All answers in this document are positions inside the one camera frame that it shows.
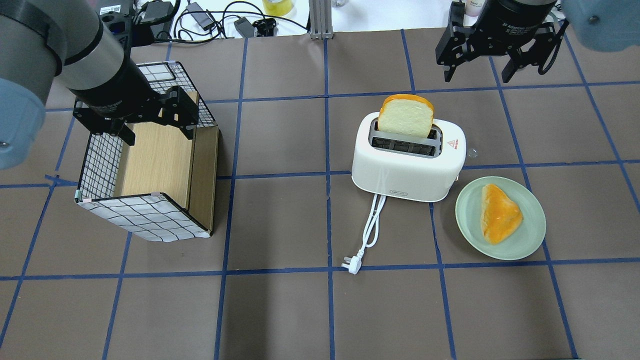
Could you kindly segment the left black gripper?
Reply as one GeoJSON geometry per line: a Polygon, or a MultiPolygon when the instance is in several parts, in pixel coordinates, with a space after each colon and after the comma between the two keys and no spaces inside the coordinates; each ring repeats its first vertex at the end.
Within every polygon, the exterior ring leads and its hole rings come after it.
{"type": "Polygon", "coordinates": [[[76,98],[73,116],[92,135],[108,134],[118,137],[129,146],[135,145],[136,135],[128,125],[155,123],[179,129],[186,139],[192,141],[195,127],[199,124],[198,93],[187,92],[181,86],[171,86],[164,93],[151,92],[152,97],[135,105],[133,110],[120,116],[100,113],[76,98]]]}

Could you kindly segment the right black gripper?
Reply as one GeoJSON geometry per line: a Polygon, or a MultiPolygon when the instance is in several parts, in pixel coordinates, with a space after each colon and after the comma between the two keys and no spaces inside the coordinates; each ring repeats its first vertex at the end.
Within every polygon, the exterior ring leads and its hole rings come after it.
{"type": "Polygon", "coordinates": [[[507,84],[519,69],[546,63],[558,47],[559,36],[549,18],[554,1],[487,1],[473,25],[464,25],[466,4],[450,4],[448,25],[435,48],[436,63],[445,82],[464,62],[482,56],[505,56],[507,84]]]}

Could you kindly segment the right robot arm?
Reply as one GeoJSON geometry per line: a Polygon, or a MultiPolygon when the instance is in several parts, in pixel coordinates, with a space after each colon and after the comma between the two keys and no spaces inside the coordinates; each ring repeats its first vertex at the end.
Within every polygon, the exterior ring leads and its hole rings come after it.
{"type": "Polygon", "coordinates": [[[502,80],[528,66],[545,75],[553,66],[566,29],[583,46],[594,51],[622,51],[639,44],[639,2],[637,0],[562,0],[564,21],[553,21],[555,0],[487,0],[477,20],[464,25],[466,4],[450,4],[448,25],[435,48],[436,63],[443,66],[450,82],[455,70],[478,57],[508,56],[502,80]]]}

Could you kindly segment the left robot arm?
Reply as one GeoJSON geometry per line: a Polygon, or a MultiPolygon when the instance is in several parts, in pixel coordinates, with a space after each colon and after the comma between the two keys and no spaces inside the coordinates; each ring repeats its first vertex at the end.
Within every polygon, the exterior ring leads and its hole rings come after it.
{"type": "Polygon", "coordinates": [[[155,42],[152,27],[173,10],[146,18],[139,11],[99,13],[84,0],[3,0],[0,54],[0,162],[9,169],[28,157],[45,119],[55,78],[75,97],[73,116],[93,135],[135,145],[129,125],[155,123],[194,138],[198,104],[178,85],[160,93],[130,57],[155,42]]]}

